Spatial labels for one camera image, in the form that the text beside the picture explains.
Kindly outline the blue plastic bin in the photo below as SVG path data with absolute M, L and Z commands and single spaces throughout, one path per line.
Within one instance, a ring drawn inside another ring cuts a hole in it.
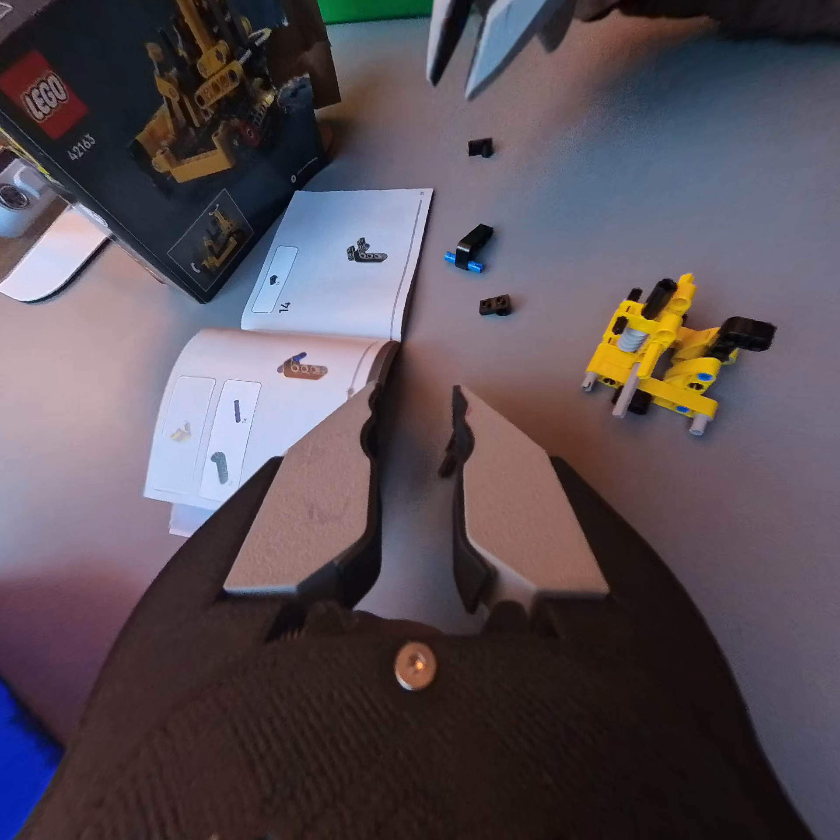
M 64 747 L 1 682 L 1 838 L 14 838 L 51 782 Z

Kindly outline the green board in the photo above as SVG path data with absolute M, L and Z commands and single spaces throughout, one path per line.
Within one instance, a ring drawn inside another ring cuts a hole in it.
M 318 1 L 326 25 L 427 18 L 433 1 Z

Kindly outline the yellow lego vehicle assembly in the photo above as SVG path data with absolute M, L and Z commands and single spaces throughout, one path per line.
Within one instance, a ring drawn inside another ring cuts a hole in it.
M 692 274 L 660 280 L 643 298 L 630 290 L 613 312 L 585 369 L 583 392 L 613 392 L 612 415 L 645 415 L 658 406 L 689 421 L 700 437 L 718 411 L 708 391 L 721 369 L 745 351 L 764 352 L 774 341 L 770 322 L 732 317 L 720 327 L 692 329 L 687 314 L 697 292 Z

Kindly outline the black lego beam blue pins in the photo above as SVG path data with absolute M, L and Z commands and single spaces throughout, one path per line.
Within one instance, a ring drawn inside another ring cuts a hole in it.
M 477 274 L 483 272 L 484 265 L 478 261 L 479 252 L 489 243 L 493 235 L 492 226 L 478 224 L 458 242 L 455 251 L 445 252 L 445 261 L 461 270 Z

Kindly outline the white instruction booklet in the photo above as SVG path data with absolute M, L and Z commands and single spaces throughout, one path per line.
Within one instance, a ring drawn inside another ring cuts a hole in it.
M 203 329 L 161 399 L 143 495 L 190 537 L 269 459 L 370 383 L 406 325 L 431 187 L 298 192 L 236 329 Z

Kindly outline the dark lego set box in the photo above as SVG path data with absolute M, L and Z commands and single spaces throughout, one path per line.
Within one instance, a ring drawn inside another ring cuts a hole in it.
M 338 102 L 315 1 L 2 2 L 2 131 L 200 303 L 327 165 Z

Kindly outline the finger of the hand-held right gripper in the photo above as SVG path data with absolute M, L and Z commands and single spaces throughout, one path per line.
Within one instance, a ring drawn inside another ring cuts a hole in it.
M 433 1 L 427 40 L 427 81 L 435 87 L 444 75 L 480 1 Z
M 568 33 L 575 6 L 575 1 L 493 2 L 480 27 L 466 98 L 488 89 L 533 38 L 546 53 L 555 51 Z

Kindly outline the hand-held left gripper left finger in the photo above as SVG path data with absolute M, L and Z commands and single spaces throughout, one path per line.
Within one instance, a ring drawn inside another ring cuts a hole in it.
M 353 608 L 382 567 L 380 383 L 291 446 L 224 582 L 232 596 L 288 595 Z

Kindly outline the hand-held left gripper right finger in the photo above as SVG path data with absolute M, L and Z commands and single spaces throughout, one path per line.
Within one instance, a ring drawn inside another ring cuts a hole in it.
M 609 584 L 548 453 L 470 389 L 451 394 L 438 475 L 454 481 L 453 574 L 467 613 L 605 599 Z

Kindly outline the white monitor stand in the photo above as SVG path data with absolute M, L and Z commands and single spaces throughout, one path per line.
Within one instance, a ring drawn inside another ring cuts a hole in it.
M 111 228 L 102 217 L 81 204 L 67 204 L 2 275 L 2 295 L 23 303 L 54 297 L 99 256 L 111 238 Z

